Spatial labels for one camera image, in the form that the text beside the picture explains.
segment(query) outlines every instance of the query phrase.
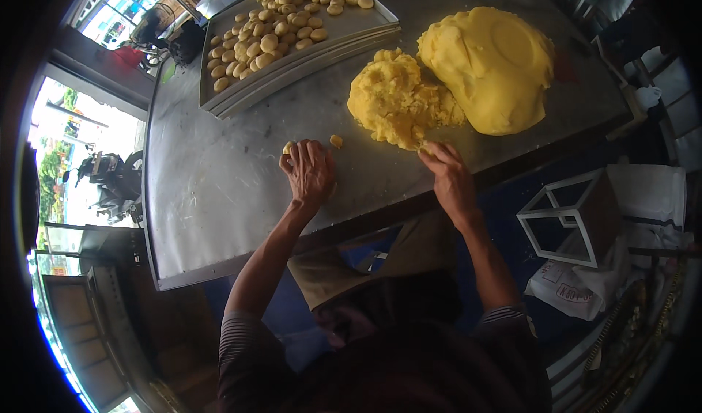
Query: person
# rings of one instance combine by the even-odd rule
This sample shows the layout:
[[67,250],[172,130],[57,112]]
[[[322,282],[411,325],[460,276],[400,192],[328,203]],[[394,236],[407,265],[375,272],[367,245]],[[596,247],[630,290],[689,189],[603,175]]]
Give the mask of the person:
[[[377,273],[338,251],[290,257],[335,186],[330,151],[303,140],[280,158],[292,201],[242,268],[224,309],[218,403],[222,412],[549,412],[550,386],[520,294],[492,244],[472,175],[452,146],[429,142],[443,210],[403,225]],[[453,250],[463,236],[485,313],[471,335],[460,314]],[[261,321],[287,267],[335,349],[303,372],[286,364]]]

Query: metal table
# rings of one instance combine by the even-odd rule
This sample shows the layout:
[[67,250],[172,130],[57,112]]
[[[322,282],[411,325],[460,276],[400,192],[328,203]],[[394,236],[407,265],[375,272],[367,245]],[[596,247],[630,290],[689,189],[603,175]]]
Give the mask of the metal table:
[[[446,15],[475,6],[513,12],[569,49],[586,42],[549,0],[381,0],[400,18],[400,47],[416,54],[416,40]],[[265,239],[291,199],[278,168],[288,140],[332,134],[338,189],[305,228],[295,253],[343,242],[437,207],[433,176],[415,153],[371,140],[346,108],[351,80],[374,52],[349,58],[285,87],[220,121],[197,107],[200,61],[158,80],[145,147],[145,227],[154,282],[159,289],[236,274]],[[460,150],[479,189],[577,151],[630,119],[621,93],[601,61],[570,51],[579,83],[554,81],[546,118],[504,137],[469,125],[435,129]]]

